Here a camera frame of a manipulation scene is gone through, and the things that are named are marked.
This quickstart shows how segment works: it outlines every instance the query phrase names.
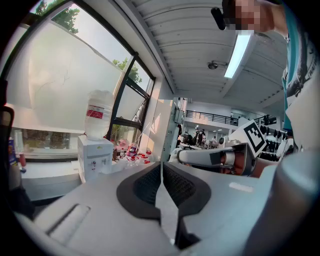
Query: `ceiling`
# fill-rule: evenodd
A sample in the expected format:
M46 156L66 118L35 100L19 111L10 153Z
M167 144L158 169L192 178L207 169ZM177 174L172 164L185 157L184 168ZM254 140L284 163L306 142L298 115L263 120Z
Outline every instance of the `ceiling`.
M224 77L236 32L218 29L212 7L222 0L132 0L170 72L179 97L244 110L282 115L282 74L287 63L285 39L267 32L254 36L246 63L236 79ZM218 68L211 70L208 63Z
M206 131L209 131L209 132L216 131L219 134L226 134L226 135L229 134L229 129L218 127L218 126L212 126L212 125L200 124L200 123L194 123L194 122L187 122L187 121L184 122L184 125L188 128L192 128L192 129L196 128L196 126L199 125L198 126L199 130L205 129Z

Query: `sky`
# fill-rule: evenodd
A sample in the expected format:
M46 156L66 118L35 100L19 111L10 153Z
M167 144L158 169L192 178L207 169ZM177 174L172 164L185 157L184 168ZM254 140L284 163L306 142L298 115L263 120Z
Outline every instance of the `sky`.
M38 2L31 10L31 13L36 12ZM90 16L83 9L76 4L71 5L71 9L79 9L80 12L75 17L74 28L78 29L77 37L85 41L88 45L96 49L109 61L118 60L122 62L125 58L130 59L131 54L119 43L119 41L106 30L99 22L97 22L92 16ZM147 73L138 66L139 76L142 78L141 87L145 88L146 83L149 81Z

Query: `fluorescent light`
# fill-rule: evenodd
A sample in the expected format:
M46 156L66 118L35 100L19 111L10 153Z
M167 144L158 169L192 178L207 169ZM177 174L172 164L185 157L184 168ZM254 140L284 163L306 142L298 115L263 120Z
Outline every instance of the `fluorescent light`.
M225 78L233 78L242 60L242 57L246 52L250 36L251 34L238 34L230 63L224 74Z

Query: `railing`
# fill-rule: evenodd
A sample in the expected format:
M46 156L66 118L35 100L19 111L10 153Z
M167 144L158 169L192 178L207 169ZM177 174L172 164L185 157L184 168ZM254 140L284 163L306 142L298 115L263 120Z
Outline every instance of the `railing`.
M257 125L259 125L260 120L261 120L261 124L264 125L265 124L265 120L264 120L265 117L267 118L267 116L264 115L262 117L254 119L254 121L256 122ZM277 123L277 118L275 116L269 115L268 117L269 117L269 124L268 125L273 125L273 124Z
M228 117L228 116L219 115L219 114L210 114L210 113L187 110L185 117L219 122L219 123L232 125L232 126L238 126L238 118Z

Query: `black window frame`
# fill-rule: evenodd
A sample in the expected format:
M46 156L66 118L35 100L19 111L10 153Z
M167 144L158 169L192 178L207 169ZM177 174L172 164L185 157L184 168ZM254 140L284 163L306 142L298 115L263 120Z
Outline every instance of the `black window frame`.
M13 50L11 51L10 55L8 56L8 59L3 67L3 70L0 75L0 81L1 83L6 83L9 71L18 57L19 53L22 51L25 44L33 37L33 35L37 32L37 30L43 26L45 23L49 22L55 15L66 9L67 7L71 6L72 4L76 4L81 9L83 9L85 12L87 12L91 17L93 17L98 23L100 23L110 34L114 36L115 39L118 40L118 42L131 54L131 58L128 61L128 63L125 66L124 74L121 76L122 81L120 83L120 86L118 88L117 93L115 94L115 101L113 105L113 110L111 114L111 120L109 125L109 130L106 134L106 139L110 140L111 138L111 131L112 126L115 125L122 125L127 127L134 127L138 128L141 133L143 131L143 127L145 124L145 118L149 106L150 101L150 95L153 92L154 83L155 83L155 77L152 75L150 70L147 68L145 63L141 60L138 53L134 51L134 49L129 45L129 43L119 34L119 32L111 26L110 23L107 22L105 18L103 18L97 11L95 11L90 5L88 5L83 0L65 0L56 6L54 6L52 9L50 9L48 12L46 12L43 16L36 15L34 13L29 13L28 16L21 22L24 24L27 24L30 26L27 31L22 35L22 37L19 39L17 44L14 46ZM129 73L135 63L137 61L141 68L147 73L147 75L150 77L151 82L151 92L150 95L145 92L139 85L137 85L131 78L129 78ZM117 112L120 104L121 97L123 95L125 86L128 85L132 89L134 89L137 93L142 95L146 99L144 112L142 115L141 123L135 122L132 120L126 120L123 118L117 117Z

